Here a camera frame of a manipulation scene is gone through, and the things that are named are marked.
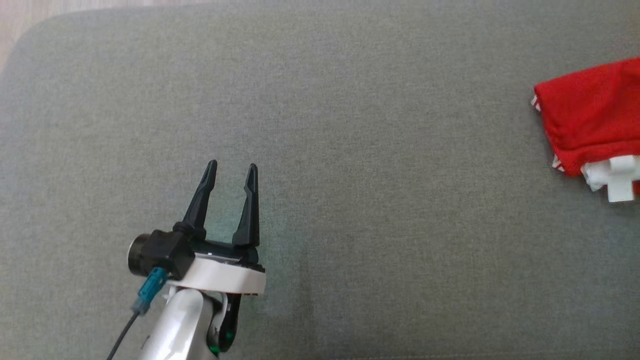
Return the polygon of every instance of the gray cushion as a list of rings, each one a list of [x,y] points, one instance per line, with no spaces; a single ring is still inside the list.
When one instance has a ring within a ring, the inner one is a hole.
[[[77,13],[0,82],[0,348],[100,359],[218,159],[261,180],[267,295],[227,359],[637,358],[640,208],[549,166],[537,82],[640,51],[640,2],[212,4]],[[162,310],[134,324],[134,359]]]

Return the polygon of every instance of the red fabric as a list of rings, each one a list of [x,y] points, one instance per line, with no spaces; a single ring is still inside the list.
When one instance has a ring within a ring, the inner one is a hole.
[[[547,138],[567,175],[581,175],[585,163],[640,155],[640,58],[574,72],[534,89]]]

